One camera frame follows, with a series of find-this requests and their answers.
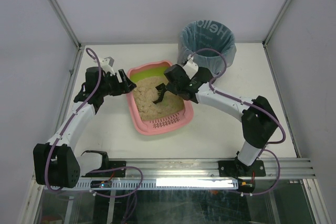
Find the black slotted litter scoop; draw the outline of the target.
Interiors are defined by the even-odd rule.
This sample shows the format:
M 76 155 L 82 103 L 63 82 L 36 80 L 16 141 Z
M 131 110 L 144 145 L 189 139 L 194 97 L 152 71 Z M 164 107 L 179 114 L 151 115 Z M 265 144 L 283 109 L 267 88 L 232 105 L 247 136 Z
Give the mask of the black slotted litter scoop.
M 158 98 L 153 101 L 154 104 L 158 104 L 163 101 L 165 92 L 167 91 L 166 85 L 164 83 L 159 84 L 158 86 L 155 87 L 157 90 Z

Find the pink cat litter box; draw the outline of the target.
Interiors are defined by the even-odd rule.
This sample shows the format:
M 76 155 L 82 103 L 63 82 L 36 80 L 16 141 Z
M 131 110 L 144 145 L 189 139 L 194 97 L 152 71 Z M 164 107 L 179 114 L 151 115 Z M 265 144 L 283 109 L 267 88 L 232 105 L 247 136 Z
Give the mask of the pink cat litter box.
M 172 63 L 168 60 L 146 63 L 129 69 L 127 76 L 132 82 L 136 83 L 147 77 L 162 76 L 163 72 L 171 65 Z M 142 135 L 159 135 L 175 131 L 189 124 L 194 116 L 191 101 L 184 101 L 184 109 L 166 117 L 144 121 L 140 118 L 132 93 L 127 94 L 127 102 L 134 127 Z

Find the black bin with blue liner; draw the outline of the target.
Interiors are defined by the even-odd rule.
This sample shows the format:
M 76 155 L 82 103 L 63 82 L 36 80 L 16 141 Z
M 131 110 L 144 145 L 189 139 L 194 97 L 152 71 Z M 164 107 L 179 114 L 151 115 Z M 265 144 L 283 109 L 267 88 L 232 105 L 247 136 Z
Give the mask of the black bin with blue liner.
M 236 51 L 235 36 L 228 27 L 214 20 L 197 20 L 179 34 L 177 63 L 182 65 L 194 55 L 198 66 L 217 76 L 233 64 Z

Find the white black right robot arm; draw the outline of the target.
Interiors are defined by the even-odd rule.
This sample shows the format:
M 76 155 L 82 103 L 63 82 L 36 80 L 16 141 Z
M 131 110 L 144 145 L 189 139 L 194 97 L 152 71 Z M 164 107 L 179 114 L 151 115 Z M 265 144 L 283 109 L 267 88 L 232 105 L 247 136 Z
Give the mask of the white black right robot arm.
M 175 64 L 164 71 L 168 80 L 163 91 L 178 95 L 183 100 L 208 105 L 236 118 L 242 124 L 244 144 L 229 166 L 224 166 L 226 176 L 251 177 L 252 165 L 270 137 L 279 127 L 278 120 L 268 100 L 262 96 L 255 99 L 234 99 L 223 96 L 223 91 L 211 89 L 209 69 L 199 67 L 192 77 L 182 66 Z

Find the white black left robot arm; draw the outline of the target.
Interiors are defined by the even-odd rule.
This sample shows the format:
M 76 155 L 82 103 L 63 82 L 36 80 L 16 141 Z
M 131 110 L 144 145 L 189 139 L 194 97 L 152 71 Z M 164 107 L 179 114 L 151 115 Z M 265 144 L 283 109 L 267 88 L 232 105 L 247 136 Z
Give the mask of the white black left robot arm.
M 108 169 L 107 152 L 88 150 L 75 156 L 74 149 L 104 98 L 128 94 L 135 87 L 123 69 L 111 74 L 98 67 L 88 68 L 70 115 L 45 144 L 37 144 L 33 149 L 36 182 L 56 190 L 73 188 L 81 176 Z

